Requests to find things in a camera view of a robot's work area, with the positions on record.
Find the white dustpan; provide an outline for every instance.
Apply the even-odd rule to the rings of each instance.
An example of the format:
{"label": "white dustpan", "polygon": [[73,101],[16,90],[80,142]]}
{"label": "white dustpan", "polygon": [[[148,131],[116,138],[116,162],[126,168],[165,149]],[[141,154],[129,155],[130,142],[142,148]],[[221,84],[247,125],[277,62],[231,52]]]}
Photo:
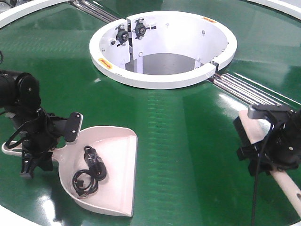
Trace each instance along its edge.
{"label": "white dustpan", "polygon": [[[84,160],[84,147],[92,146],[102,158],[107,176],[99,181],[95,194],[78,199],[72,186],[72,177],[82,169],[88,169]],[[21,156],[21,148],[7,149],[5,154]],[[59,162],[59,178],[65,191],[75,202],[90,211],[114,215],[132,216],[135,188],[137,135],[128,128],[95,126],[80,131],[76,144],[53,151],[53,159]]]}

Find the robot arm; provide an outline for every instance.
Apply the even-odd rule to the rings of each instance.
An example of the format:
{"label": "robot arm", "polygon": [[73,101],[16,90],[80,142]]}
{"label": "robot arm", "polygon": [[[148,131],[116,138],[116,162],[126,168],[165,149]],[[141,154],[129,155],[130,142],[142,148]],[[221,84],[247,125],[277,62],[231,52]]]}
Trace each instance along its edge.
{"label": "robot arm", "polygon": [[[46,113],[40,106],[39,81],[29,73],[0,70],[0,108],[4,108],[16,129],[8,139],[9,149],[22,144],[21,176],[33,178],[34,169],[52,171],[52,152],[60,137],[77,139],[82,115],[73,112],[68,119]],[[16,136],[21,139],[12,143]]]}

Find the metal rod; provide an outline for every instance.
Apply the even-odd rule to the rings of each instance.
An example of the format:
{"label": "metal rod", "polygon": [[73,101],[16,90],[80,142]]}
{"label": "metal rod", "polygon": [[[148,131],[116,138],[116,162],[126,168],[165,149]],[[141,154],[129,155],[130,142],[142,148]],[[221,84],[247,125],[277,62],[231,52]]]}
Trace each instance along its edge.
{"label": "metal rod", "polygon": [[252,91],[255,92],[256,94],[262,96],[263,98],[265,98],[265,99],[267,99],[267,100],[269,100],[269,101],[271,101],[271,102],[274,102],[276,105],[282,105],[280,102],[278,102],[278,101],[275,100],[276,98],[272,99],[271,97],[269,97],[270,94],[268,94],[268,93],[266,93],[266,92],[264,92],[264,91],[258,89],[257,87],[252,86],[252,85],[246,83],[245,81],[242,81],[242,80],[240,80],[240,79],[234,77],[233,75],[231,75],[231,74],[229,74],[229,73],[226,73],[225,76],[227,76],[228,78],[230,78],[230,79],[232,79],[232,80],[235,80],[237,83],[239,83],[239,84],[241,84],[241,85],[243,85],[243,86],[245,86],[245,87],[248,87],[250,90],[252,90]]}
{"label": "metal rod", "polygon": [[80,10],[82,10],[92,16],[95,16],[96,18],[98,18],[106,23],[110,23],[110,22],[117,20],[117,17],[109,14],[108,12],[104,11],[103,9],[93,6],[91,3],[89,3],[85,0],[73,0],[71,3],[75,7],[79,8]]}
{"label": "metal rod", "polygon": [[233,94],[234,96],[238,97],[239,99],[247,102],[248,104],[258,104],[255,100],[251,99],[250,97],[245,96],[244,94],[238,92],[237,90],[235,90],[234,88],[230,87],[229,85],[221,82],[219,79],[215,79],[213,80],[213,84],[215,84],[216,86],[220,87],[221,89]]}
{"label": "metal rod", "polygon": [[106,12],[105,10],[91,4],[90,2],[86,1],[86,0],[81,0],[82,4],[84,4],[85,6],[87,6],[88,8],[91,8],[92,10],[94,10],[95,12],[97,12],[100,15],[103,15],[105,17],[107,17],[111,22],[115,21],[115,20],[119,20],[118,17]]}
{"label": "metal rod", "polygon": [[246,86],[242,86],[240,85],[238,82],[235,82],[233,80],[231,80],[230,78],[222,75],[221,79],[225,82],[225,83],[229,83],[232,84],[233,86],[235,86],[238,90],[240,90],[241,92],[245,92],[247,96],[251,96],[254,99],[256,99],[260,104],[265,104],[265,105],[276,105],[275,102],[273,101],[269,101],[268,99],[265,99],[264,97],[262,97],[261,95],[258,95],[256,92],[252,92],[251,89],[249,89],[249,87]]}

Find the black bracket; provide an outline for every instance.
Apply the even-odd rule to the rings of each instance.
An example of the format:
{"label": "black bracket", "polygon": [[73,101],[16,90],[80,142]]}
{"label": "black bracket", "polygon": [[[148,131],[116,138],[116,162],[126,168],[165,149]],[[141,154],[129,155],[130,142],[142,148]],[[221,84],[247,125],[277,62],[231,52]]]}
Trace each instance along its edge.
{"label": "black bracket", "polygon": [[22,142],[22,167],[20,175],[24,178],[33,178],[34,169],[39,166],[44,171],[52,171],[52,152],[59,137],[63,136],[66,142],[74,142],[81,128],[82,115],[78,112],[70,114],[69,118],[61,118],[51,114],[52,138],[47,135],[30,134]]}
{"label": "black bracket", "polygon": [[156,29],[157,27],[156,26],[150,26],[150,27],[146,27],[144,24],[143,24],[143,18],[142,19],[138,19],[135,21],[136,23],[136,27],[135,27],[135,33],[136,33],[136,39],[139,39],[141,40],[145,33],[146,33],[146,30],[149,30],[149,29]]}
{"label": "black bracket", "polygon": [[119,45],[117,46],[125,46],[126,41],[128,40],[128,32],[125,30],[124,25],[121,24],[115,28],[117,31],[116,40],[119,41]]}

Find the green surface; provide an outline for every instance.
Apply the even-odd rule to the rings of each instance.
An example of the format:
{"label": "green surface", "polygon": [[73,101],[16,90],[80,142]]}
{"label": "green surface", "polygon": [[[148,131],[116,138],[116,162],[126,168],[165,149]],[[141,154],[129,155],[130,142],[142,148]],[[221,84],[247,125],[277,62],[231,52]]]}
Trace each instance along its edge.
{"label": "green surface", "polygon": [[[226,72],[239,73],[301,102],[301,23],[238,0],[102,0],[121,16],[179,10],[218,20],[238,40]],[[95,214],[63,190],[57,168],[18,176],[18,157],[0,154],[0,204],[41,225],[245,226],[250,224],[253,178],[239,162],[232,121],[241,103],[209,82],[175,90],[135,89],[100,74],[88,43],[104,23],[68,4],[26,16],[0,30],[2,69],[30,72],[40,81],[42,106],[82,128],[114,125],[138,135],[134,216]],[[0,142],[13,132],[0,118]],[[301,186],[300,170],[290,171]],[[260,175],[257,225],[299,220],[272,177]]]}

